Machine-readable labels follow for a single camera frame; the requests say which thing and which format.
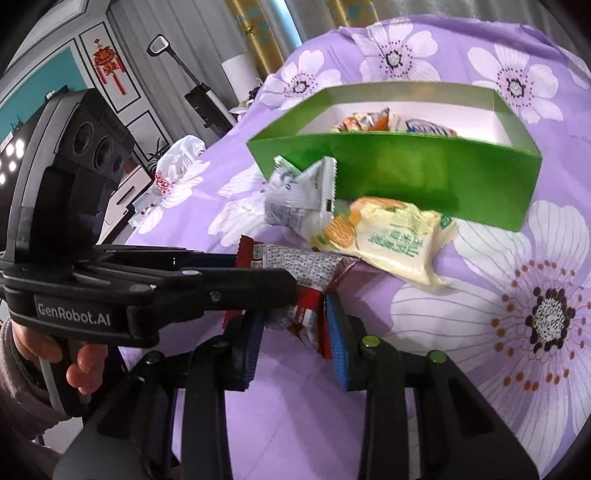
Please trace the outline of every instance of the snack package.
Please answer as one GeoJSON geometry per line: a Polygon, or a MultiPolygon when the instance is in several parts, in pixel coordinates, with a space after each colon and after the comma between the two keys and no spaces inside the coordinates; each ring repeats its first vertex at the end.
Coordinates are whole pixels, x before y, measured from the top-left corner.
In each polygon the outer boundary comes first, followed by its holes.
{"type": "Polygon", "coordinates": [[[354,113],[339,125],[335,125],[332,132],[387,132],[389,131],[390,108],[380,112],[354,113]]]}
{"type": "Polygon", "coordinates": [[[336,160],[324,157],[300,174],[282,157],[277,157],[275,162],[273,176],[280,176],[282,185],[267,193],[265,221],[269,225],[287,226],[309,241],[332,220],[336,160]]]}
{"type": "Polygon", "coordinates": [[[447,285],[433,272],[435,254],[457,233],[456,222],[412,203],[364,197],[311,242],[320,251],[354,255],[416,285],[447,285]]]}
{"type": "Polygon", "coordinates": [[[389,131],[408,132],[417,134],[445,135],[448,137],[457,137],[455,130],[434,124],[428,120],[420,118],[404,117],[401,115],[390,114],[389,131]]]}
{"type": "Polygon", "coordinates": [[[380,112],[354,113],[339,125],[335,125],[331,132],[408,132],[433,135],[447,135],[457,137],[457,132],[451,128],[434,124],[428,120],[409,116],[396,115],[386,107],[380,112]]]}
{"type": "MultiPolygon", "coordinates": [[[[324,294],[334,290],[357,258],[321,253],[281,245],[265,244],[243,236],[238,246],[237,268],[284,268],[297,281],[297,302],[274,309],[266,324],[268,330],[288,329],[324,358],[332,358],[324,319],[324,294]]],[[[242,312],[228,311],[228,321],[242,312]]]]}
{"type": "Polygon", "coordinates": [[[291,184],[296,177],[301,175],[301,171],[295,168],[291,163],[281,156],[275,157],[275,170],[269,178],[266,190],[273,192],[286,185],[291,184]]]}

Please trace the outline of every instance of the white plastic bag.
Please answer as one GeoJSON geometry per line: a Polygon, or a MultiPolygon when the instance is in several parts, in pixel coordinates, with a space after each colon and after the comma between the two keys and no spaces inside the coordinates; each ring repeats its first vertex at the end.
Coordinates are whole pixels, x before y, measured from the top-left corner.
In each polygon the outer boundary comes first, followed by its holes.
{"type": "Polygon", "coordinates": [[[335,204],[336,160],[324,157],[304,172],[297,170],[282,157],[281,166],[290,171],[291,178],[267,193],[265,220],[270,225],[291,228],[306,241],[317,235],[332,220],[335,204]]]}
{"type": "Polygon", "coordinates": [[[193,135],[181,138],[168,149],[158,160],[153,184],[133,203],[136,214],[129,220],[132,227],[139,227],[146,212],[159,205],[173,191],[175,185],[182,183],[183,177],[205,149],[203,140],[193,135]]]}

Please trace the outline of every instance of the bed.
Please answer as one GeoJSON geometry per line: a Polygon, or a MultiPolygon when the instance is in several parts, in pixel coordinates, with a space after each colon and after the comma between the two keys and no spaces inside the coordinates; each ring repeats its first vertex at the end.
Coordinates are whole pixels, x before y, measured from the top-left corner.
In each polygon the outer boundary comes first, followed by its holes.
{"type": "MultiPolygon", "coordinates": [[[[544,161],[521,232],[458,220],[434,263],[449,288],[429,295],[360,264],[340,286],[346,310],[397,348],[446,351],[547,476],[591,413],[591,74],[535,28],[422,15],[305,42],[227,136],[203,153],[185,140],[187,173],[128,243],[235,252],[249,235],[305,247],[262,220],[264,179],[245,142],[323,87],[381,80],[495,88],[544,161]]],[[[219,329],[213,314],[169,326],[158,348],[188,351],[219,329]]],[[[142,352],[124,355],[132,364],[142,352]]],[[[265,333],[251,388],[227,398],[235,478],[355,478],[365,399],[341,391],[330,362],[287,332],[265,333]]],[[[414,441],[411,452],[416,478],[414,441]]]]}

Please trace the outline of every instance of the yellow snack package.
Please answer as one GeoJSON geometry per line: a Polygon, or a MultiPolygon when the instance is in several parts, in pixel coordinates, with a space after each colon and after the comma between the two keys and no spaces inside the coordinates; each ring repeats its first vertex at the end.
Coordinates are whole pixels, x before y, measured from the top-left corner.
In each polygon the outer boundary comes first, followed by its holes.
{"type": "Polygon", "coordinates": [[[320,251],[353,255],[418,286],[442,287],[431,261],[457,234],[456,222],[412,203],[363,197],[311,241],[320,251]]]}

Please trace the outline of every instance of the white snack package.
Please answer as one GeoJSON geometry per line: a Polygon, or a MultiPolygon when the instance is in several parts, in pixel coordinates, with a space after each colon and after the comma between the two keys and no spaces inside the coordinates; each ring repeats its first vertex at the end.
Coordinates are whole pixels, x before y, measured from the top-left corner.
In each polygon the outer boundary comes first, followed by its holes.
{"type": "Polygon", "coordinates": [[[295,168],[283,157],[277,156],[275,157],[275,170],[273,170],[273,173],[271,174],[266,190],[268,192],[273,192],[285,187],[287,184],[293,182],[293,180],[299,175],[301,175],[301,170],[295,168]]]}
{"type": "MultiPolygon", "coordinates": [[[[287,165],[291,164],[282,160],[284,168],[289,169],[287,165]]],[[[336,160],[322,158],[280,188],[267,193],[265,221],[270,225],[287,226],[309,241],[332,220],[335,181],[336,160]]]]}

